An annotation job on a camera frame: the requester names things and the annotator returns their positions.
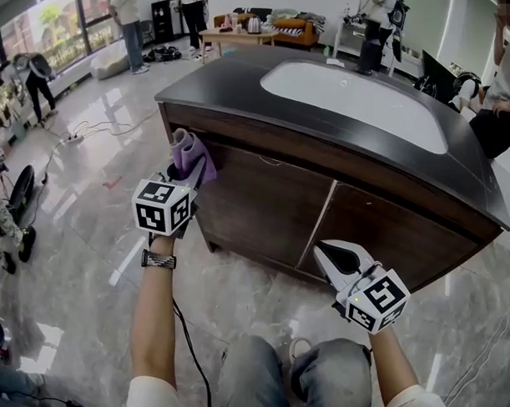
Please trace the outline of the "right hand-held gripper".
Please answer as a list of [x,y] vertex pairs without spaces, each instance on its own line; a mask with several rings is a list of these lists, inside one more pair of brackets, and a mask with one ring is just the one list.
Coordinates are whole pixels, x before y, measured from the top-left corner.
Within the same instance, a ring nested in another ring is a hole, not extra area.
[[336,306],[348,322],[377,334],[402,314],[409,290],[394,269],[373,263],[362,246],[327,239],[312,251],[321,273],[337,291]]

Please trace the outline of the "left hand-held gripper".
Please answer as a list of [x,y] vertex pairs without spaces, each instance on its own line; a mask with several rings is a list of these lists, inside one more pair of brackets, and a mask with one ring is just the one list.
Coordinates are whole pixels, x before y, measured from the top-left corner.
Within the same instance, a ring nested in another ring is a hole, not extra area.
[[165,169],[141,180],[131,198],[135,227],[182,239],[197,210],[195,199],[205,167],[206,158],[200,157],[189,175],[180,180],[178,168],[170,161]]

